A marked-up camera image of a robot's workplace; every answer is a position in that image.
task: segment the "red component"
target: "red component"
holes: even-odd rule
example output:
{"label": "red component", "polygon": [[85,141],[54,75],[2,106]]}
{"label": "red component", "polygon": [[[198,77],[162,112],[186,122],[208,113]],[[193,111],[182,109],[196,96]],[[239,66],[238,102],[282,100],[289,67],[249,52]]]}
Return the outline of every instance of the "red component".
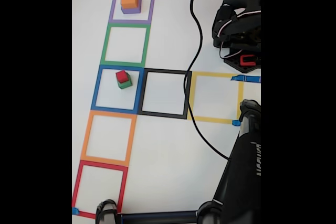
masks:
{"label": "red component", "polygon": [[117,81],[119,81],[120,83],[128,81],[128,76],[125,70],[121,70],[120,72],[117,72],[115,75],[117,76]]}
{"label": "red component", "polygon": [[242,67],[248,66],[248,67],[252,67],[252,66],[256,66],[257,63],[254,61],[244,61],[245,58],[251,58],[251,57],[255,57],[255,55],[241,55],[240,56],[240,65]]}

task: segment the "green square outline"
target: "green square outline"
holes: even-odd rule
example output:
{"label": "green square outline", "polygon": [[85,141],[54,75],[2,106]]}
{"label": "green square outline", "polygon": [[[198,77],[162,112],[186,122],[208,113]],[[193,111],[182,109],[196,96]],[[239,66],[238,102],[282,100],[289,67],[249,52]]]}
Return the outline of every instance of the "green square outline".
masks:
{"label": "green square outline", "polygon": [[[134,28],[146,28],[145,41],[142,51],[142,59],[140,63],[134,62],[123,62],[123,61],[105,61],[107,45],[109,43],[110,33],[112,27],[134,27]],[[149,41],[149,33],[151,30],[150,24],[126,24],[126,23],[108,23],[104,41],[103,52],[101,54],[100,64],[102,65],[117,65],[117,66],[128,66],[128,67],[142,67],[144,68],[147,56],[147,48]]]}

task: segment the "black square outline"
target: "black square outline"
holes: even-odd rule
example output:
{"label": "black square outline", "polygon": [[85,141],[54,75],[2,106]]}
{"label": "black square outline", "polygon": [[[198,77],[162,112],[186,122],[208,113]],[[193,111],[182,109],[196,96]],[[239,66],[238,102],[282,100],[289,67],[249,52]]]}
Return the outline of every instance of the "black square outline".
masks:
{"label": "black square outline", "polygon": [[[146,89],[146,83],[147,83],[147,76],[149,72],[155,72],[155,73],[171,73],[171,74],[186,74],[186,71],[181,71],[181,70],[169,70],[169,69],[155,69],[155,68],[145,68],[144,73],[143,73],[143,78],[142,78],[142,85],[141,85],[141,91],[140,91],[140,101],[139,101],[139,107],[138,107],[138,115],[151,115],[151,116],[160,116],[163,118],[177,118],[177,119],[187,119],[187,114],[188,114],[188,101],[186,97],[184,98],[184,110],[183,114],[168,114],[168,113],[160,113],[160,112],[150,112],[150,111],[142,111],[142,106],[143,106],[143,99],[144,99],[144,94],[145,94],[145,89]],[[190,94],[190,86],[191,86],[191,77],[192,77],[192,72],[190,71],[188,74],[188,79],[187,79],[187,95],[189,97]]]}

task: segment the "green cube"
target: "green cube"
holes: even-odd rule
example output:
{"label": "green cube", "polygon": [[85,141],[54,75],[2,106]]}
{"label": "green cube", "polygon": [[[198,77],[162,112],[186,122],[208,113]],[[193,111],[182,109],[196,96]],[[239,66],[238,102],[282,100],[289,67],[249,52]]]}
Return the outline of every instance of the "green cube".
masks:
{"label": "green cube", "polygon": [[127,87],[132,86],[132,80],[131,80],[130,75],[127,74],[127,77],[128,77],[128,81],[126,81],[126,82],[120,83],[119,81],[117,81],[117,83],[118,83],[118,87],[119,87],[120,89],[124,89],[124,88],[127,88]]}

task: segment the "red cube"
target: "red cube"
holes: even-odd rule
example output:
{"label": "red cube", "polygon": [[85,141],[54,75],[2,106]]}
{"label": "red cube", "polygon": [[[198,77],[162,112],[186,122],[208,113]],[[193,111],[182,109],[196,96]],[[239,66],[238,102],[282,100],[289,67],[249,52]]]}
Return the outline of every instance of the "red cube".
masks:
{"label": "red cube", "polygon": [[119,81],[120,83],[128,81],[128,76],[125,70],[121,70],[120,72],[117,72],[115,75],[117,76],[117,81]]}

